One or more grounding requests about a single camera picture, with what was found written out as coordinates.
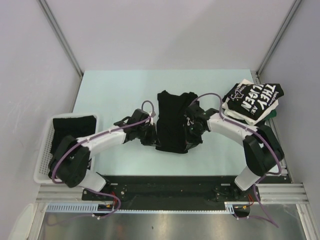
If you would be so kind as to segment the black graphic t shirt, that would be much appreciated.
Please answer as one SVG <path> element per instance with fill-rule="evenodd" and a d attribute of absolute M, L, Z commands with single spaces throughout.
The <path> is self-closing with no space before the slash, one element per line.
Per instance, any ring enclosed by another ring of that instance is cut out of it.
<path fill-rule="evenodd" d="M 181 95 L 170 94 L 166 90 L 157 94 L 158 120 L 156 150 L 175 154 L 188 153 L 184 124 L 187 107 L 198 97 L 194 92 Z"/>

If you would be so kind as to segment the white plastic laundry basket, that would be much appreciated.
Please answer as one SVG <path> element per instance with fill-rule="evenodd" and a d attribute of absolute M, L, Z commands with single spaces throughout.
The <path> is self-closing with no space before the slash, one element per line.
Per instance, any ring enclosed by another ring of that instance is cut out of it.
<path fill-rule="evenodd" d="M 49 178 L 49 169 L 48 165 L 53 155 L 51 154 L 52 141 L 54 138 L 54 125 L 53 119 L 70 119 L 70 118 L 82 118 L 93 116 L 96 120 L 95 123 L 95 133 L 99 130 L 100 118 L 97 114 L 92 112 L 84 112 L 84 113 L 62 113 L 58 115 L 53 115 L 50 117 L 44 127 L 43 137 L 38 153 L 38 157 L 36 160 L 35 170 L 33 174 L 33 179 L 36 183 L 41 185 L 52 185 L 53 182 Z"/>

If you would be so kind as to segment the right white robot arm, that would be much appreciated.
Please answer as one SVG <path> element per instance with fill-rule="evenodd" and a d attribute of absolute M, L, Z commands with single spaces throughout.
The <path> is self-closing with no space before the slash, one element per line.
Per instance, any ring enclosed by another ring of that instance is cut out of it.
<path fill-rule="evenodd" d="M 249 188 L 273 167 L 278 166 L 278 174 L 281 173 L 280 161 L 285 154 L 269 126 L 257 127 L 240 123 L 214 108 L 205 111 L 195 103 L 187 107 L 185 116 L 186 135 L 192 145 L 199 144 L 205 132 L 212 132 L 221 134 L 243 147 L 246 167 L 230 188 L 230 194 L 235 200 L 242 201 L 247 197 Z"/>

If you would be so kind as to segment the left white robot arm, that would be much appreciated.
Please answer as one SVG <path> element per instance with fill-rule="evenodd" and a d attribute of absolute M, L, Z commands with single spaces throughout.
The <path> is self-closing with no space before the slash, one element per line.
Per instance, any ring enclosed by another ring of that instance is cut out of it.
<path fill-rule="evenodd" d="M 131 116 L 117 121 L 108 130 L 75 138 L 66 136 L 48 164 L 50 178 L 55 184 L 69 188 L 81 187 L 93 191 L 100 200 L 110 196 L 109 181 L 100 173 L 88 169 L 89 162 L 101 152 L 139 139 L 142 145 L 156 144 L 154 111 L 136 109 Z"/>

